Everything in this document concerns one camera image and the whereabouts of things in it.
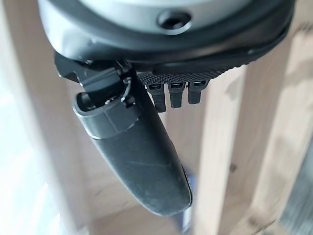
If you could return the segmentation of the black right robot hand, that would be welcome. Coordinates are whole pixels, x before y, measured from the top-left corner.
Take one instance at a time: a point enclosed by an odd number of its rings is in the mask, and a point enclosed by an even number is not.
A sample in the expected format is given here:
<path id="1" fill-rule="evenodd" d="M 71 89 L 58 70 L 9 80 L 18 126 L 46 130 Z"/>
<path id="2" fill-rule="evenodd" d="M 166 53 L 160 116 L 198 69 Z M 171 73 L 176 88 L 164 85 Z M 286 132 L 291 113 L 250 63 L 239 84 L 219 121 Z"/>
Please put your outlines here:
<path id="1" fill-rule="evenodd" d="M 40 19 L 60 77 L 83 91 L 73 109 L 135 199 L 172 216 L 193 194 L 159 118 L 190 104 L 212 79 L 275 48 L 293 0 L 40 0 Z"/>

